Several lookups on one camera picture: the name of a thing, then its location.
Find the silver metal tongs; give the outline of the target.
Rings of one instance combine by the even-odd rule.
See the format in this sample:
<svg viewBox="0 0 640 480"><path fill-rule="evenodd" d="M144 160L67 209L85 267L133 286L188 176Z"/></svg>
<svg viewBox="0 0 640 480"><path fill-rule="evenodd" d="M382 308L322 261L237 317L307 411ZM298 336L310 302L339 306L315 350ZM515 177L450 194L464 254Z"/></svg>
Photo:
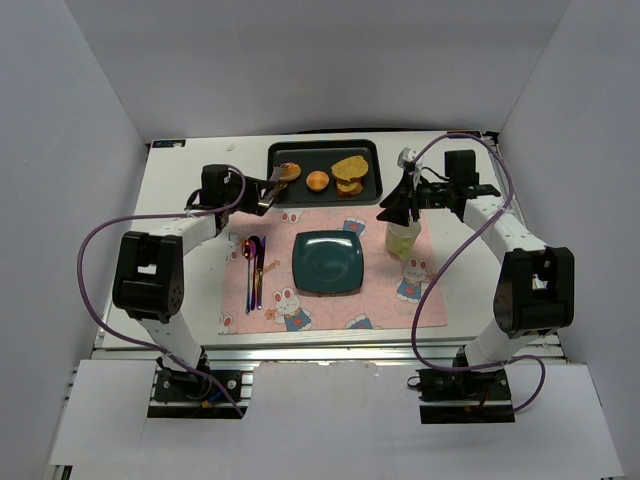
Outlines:
<svg viewBox="0 0 640 480"><path fill-rule="evenodd" d="M283 165L276 166L273 169L270 178L260 188L259 207L269 209L279 192L286 187L286 182L281 179L286 169L287 167Z"/></svg>

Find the sesame round bun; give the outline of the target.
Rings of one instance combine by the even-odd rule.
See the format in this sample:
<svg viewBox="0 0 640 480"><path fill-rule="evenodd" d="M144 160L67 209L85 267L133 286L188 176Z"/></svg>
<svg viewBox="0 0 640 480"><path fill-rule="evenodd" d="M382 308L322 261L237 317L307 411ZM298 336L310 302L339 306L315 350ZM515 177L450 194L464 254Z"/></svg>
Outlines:
<svg viewBox="0 0 640 480"><path fill-rule="evenodd" d="M270 180L289 183L301 175L301 167L293 162L285 162L274 167Z"/></svg>

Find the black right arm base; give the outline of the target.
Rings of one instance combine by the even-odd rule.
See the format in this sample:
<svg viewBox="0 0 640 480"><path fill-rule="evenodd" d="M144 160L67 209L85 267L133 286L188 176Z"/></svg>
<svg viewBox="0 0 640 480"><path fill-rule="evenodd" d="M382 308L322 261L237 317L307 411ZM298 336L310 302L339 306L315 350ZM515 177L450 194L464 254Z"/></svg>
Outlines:
<svg viewBox="0 0 640 480"><path fill-rule="evenodd" d="M420 369L407 379L418 393L426 425L514 423L511 390L504 369L449 373Z"/></svg>

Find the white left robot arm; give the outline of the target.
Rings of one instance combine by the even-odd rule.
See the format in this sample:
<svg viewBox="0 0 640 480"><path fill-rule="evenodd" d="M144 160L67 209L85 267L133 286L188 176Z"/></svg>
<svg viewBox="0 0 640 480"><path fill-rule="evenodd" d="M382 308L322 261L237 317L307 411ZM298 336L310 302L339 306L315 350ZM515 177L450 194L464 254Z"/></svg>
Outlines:
<svg viewBox="0 0 640 480"><path fill-rule="evenodd" d="M264 215L277 188L275 181L242 176L227 165L207 165L183 215L154 232L123 235L112 302L146 330L160 348L163 367L190 371L203 362L203 348L181 312L184 257L216 238L231 214Z"/></svg>

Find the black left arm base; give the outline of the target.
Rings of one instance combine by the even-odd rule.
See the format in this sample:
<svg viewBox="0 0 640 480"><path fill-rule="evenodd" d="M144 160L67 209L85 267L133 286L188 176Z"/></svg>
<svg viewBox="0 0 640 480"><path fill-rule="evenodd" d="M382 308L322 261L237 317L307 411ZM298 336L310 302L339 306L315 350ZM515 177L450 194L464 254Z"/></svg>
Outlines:
<svg viewBox="0 0 640 480"><path fill-rule="evenodd" d="M253 374L242 370L213 370L210 374L227 390L245 413L251 395ZM221 389L187 372L158 369L152 384L147 417L151 419L239 420L235 407Z"/></svg>

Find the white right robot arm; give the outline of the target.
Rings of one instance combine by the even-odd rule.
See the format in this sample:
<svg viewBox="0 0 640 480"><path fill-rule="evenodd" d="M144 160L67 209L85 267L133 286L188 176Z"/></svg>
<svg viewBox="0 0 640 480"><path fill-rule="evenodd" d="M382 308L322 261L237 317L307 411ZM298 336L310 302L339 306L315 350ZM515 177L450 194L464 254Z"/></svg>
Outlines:
<svg viewBox="0 0 640 480"><path fill-rule="evenodd" d="M493 318L461 348L451 372L497 370L532 340L573 322L573 253L537 238L511 213L508 198L480 182L474 151L446 152L440 182L423 178L422 161L409 148L399 154L398 165L401 179L381 202L379 220L406 227L424 209L448 209L501 263Z"/></svg>

